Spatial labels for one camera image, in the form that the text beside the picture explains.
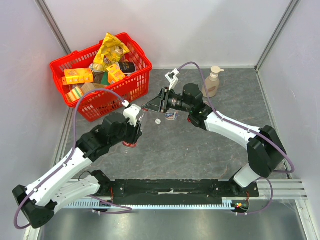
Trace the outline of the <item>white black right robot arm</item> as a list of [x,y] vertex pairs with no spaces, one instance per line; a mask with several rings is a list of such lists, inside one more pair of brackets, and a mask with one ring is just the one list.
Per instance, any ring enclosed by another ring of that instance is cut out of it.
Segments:
[[186,112],[188,121],[196,128],[222,135],[244,147],[248,163],[235,173],[229,184],[229,191],[235,197],[242,196],[252,182],[268,178],[285,158],[284,146],[271,126],[246,125],[213,110],[204,103],[203,93],[196,84],[186,84],[181,94],[164,87],[142,107],[162,114],[169,110]]

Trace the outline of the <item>clear bottle red label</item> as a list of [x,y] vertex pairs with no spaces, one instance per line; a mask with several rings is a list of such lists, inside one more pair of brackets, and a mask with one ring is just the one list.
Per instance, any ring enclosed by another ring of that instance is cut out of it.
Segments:
[[143,129],[146,124],[145,109],[131,106],[123,111],[127,121],[127,132],[123,140],[123,145],[129,148],[135,148],[139,138],[143,135]]

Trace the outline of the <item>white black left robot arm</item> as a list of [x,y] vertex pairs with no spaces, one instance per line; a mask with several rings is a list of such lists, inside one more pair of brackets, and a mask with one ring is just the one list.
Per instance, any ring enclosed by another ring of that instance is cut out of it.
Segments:
[[110,148],[127,143],[135,145],[142,136],[144,113],[111,113],[102,124],[83,134],[69,153],[45,175],[33,183],[16,186],[12,193],[34,229],[47,224],[68,204],[87,196],[106,196],[111,192],[111,180],[94,170],[85,179],[66,186],[77,173],[106,155]]

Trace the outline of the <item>white bottle cap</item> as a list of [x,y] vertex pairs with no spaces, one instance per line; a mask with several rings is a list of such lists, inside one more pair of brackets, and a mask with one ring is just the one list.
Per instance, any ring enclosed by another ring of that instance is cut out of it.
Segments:
[[155,120],[155,123],[156,123],[157,125],[160,125],[160,124],[161,124],[161,120],[157,118],[157,119]]

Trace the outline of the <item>clear bottle blue label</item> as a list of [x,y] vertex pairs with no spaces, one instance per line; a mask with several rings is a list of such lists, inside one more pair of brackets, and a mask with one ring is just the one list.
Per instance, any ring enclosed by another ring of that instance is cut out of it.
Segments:
[[165,119],[168,121],[175,121],[178,116],[179,116],[179,112],[174,110],[174,109],[170,109],[169,111],[167,111],[165,114]]

